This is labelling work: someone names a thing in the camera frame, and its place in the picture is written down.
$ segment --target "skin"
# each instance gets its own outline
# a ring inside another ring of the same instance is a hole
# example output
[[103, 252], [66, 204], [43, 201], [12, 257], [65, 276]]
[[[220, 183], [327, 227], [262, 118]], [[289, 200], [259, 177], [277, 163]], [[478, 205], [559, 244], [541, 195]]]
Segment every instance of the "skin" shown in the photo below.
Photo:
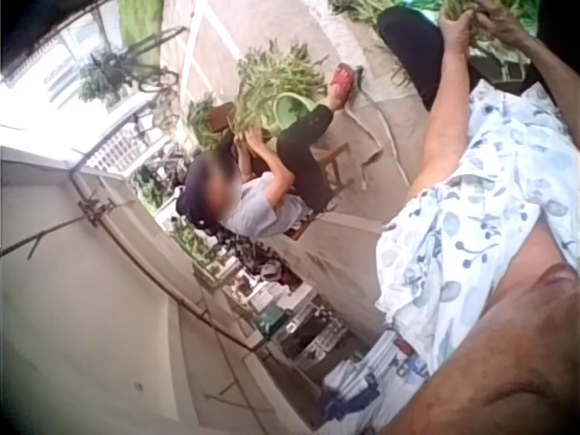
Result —
[[[320, 104], [335, 112], [341, 107], [344, 98], [344, 91], [340, 85], [336, 84], [329, 87], [328, 96], [320, 101]], [[242, 183], [247, 183], [255, 177], [251, 169], [252, 156], [261, 158], [274, 175], [274, 179], [268, 184], [264, 194], [272, 209], [276, 210], [294, 185], [295, 174], [282, 163], [275, 152], [265, 145], [258, 126], [248, 130], [243, 138], [236, 140], [236, 147]], [[210, 178], [206, 198], [217, 220], [225, 218], [236, 205], [237, 200], [231, 181], [219, 172]]]
[[[577, 74], [503, 8], [478, 2], [476, 19], [536, 63], [577, 145]], [[441, 23], [446, 52], [440, 92], [411, 196], [445, 180], [467, 146], [471, 19], [467, 13], [456, 23]], [[563, 261], [540, 218], [475, 328], [381, 434], [577, 433], [580, 285]]]

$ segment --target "black cap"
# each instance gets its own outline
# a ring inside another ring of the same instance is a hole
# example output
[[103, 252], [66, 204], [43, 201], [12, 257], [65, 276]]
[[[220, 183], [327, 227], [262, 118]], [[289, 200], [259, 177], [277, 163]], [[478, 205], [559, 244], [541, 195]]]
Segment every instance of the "black cap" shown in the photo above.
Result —
[[197, 156], [188, 168], [184, 190], [179, 195], [175, 209], [181, 216], [196, 228], [207, 229], [213, 224], [213, 218], [205, 198], [206, 185], [210, 175], [208, 152]]

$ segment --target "gray shirt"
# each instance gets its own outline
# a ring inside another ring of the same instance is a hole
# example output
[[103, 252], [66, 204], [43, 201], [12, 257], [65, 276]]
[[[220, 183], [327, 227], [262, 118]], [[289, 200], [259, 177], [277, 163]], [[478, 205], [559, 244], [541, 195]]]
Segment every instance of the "gray shirt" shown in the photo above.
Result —
[[308, 206], [295, 195], [286, 195], [276, 210], [272, 208], [264, 190], [273, 179], [272, 172], [265, 172], [244, 184], [237, 208], [221, 224], [240, 236], [265, 238], [283, 234], [306, 216]]

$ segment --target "plant pot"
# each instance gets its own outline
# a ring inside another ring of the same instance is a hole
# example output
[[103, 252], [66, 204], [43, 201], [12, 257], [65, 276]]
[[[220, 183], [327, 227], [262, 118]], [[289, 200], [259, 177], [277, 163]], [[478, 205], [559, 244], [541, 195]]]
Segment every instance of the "plant pot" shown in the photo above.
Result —
[[234, 117], [234, 103], [226, 102], [221, 106], [214, 107], [209, 113], [208, 129], [212, 133], [221, 133], [229, 127]]

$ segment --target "red slipper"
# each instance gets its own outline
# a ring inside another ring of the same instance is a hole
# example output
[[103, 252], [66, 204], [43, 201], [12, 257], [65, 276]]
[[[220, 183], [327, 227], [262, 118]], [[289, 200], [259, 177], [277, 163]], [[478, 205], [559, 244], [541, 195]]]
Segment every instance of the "red slipper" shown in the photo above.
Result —
[[340, 110], [344, 107], [346, 102], [348, 101], [349, 96], [351, 95], [351, 91], [353, 90], [354, 86], [354, 71], [346, 63], [339, 63], [334, 71], [333, 79], [330, 82], [330, 85], [338, 84], [339, 85], [339, 93], [337, 97], [340, 100], [340, 103], [337, 110]]

